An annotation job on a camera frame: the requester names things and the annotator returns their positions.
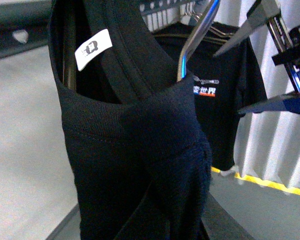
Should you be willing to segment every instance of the gray floor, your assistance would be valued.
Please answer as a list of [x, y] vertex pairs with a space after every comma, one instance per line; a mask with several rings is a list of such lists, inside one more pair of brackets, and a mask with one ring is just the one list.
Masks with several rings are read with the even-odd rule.
[[[233, 176], [212, 176], [213, 197], [256, 240], [300, 240], [300, 196], [250, 182], [239, 185]], [[77, 213], [53, 240], [80, 240], [79, 223]]]

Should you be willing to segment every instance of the yellow stripe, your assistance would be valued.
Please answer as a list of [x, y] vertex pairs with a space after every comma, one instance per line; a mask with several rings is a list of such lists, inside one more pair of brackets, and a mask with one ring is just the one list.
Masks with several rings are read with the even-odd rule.
[[[212, 167], [211, 170], [215, 173], [220, 173], [220, 170], [215, 167]], [[251, 182], [254, 184], [258, 184], [258, 185], [273, 188], [273, 189], [278, 189], [278, 190], [286, 192], [286, 193], [296, 194], [296, 195], [300, 196], [300, 188], [296, 188], [296, 187], [286, 188], [286, 186], [281, 183], [276, 183], [276, 182], [268, 181], [268, 180], [262, 180], [261, 178], [249, 176], [249, 175], [245, 175], [244, 177], [241, 177], [238, 172], [235, 173], [234, 177], [236, 179], [240, 179], [243, 181]]]

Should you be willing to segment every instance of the folded sleeve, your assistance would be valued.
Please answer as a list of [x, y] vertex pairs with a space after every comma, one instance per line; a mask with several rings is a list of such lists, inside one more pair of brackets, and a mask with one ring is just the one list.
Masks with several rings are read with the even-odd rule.
[[193, 80], [133, 105], [121, 123], [170, 220], [171, 240], [197, 240], [211, 178], [211, 150], [197, 121]]

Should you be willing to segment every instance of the printed logo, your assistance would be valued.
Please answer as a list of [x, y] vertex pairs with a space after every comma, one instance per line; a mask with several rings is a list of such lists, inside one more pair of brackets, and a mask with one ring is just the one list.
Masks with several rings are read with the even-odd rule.
[[87, 57], [89, 54], [92, 54], [94, 51], [98, 50], [97, 41], [90, 42], [84, 50], [81, 50], [84, 57]]
[[193, 86], [193, 93], [195, 95], [207, 96], [207, 97], [216, 97], [216, 88], [215, 87], [199, 87]]
[[213, 80], [203, 80], [203, 79], [200, 79], [197, 76], [193, 76], [193, 79], [194, 79], [194, 81], [199, 82], [202, 85], [205, 85], [205, 84], [219, 84], [220, 83], [219, 80], [216, 80], [216, 79], [213, 79]]
[[82, 71], [92, 59], [111, 47], [112, 42], [107, 29], [103, 29], [87, 41], [83, 42], [74, 52], [78, 70]]

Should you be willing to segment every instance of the white label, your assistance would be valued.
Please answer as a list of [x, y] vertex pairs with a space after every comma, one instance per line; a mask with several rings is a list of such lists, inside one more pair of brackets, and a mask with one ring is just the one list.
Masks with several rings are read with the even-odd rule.
[[82, 43], [74, 53], [78, 70], [81, 72], [92, 59], [111, 47], [112, 42], [108, 29], [98, 32]]

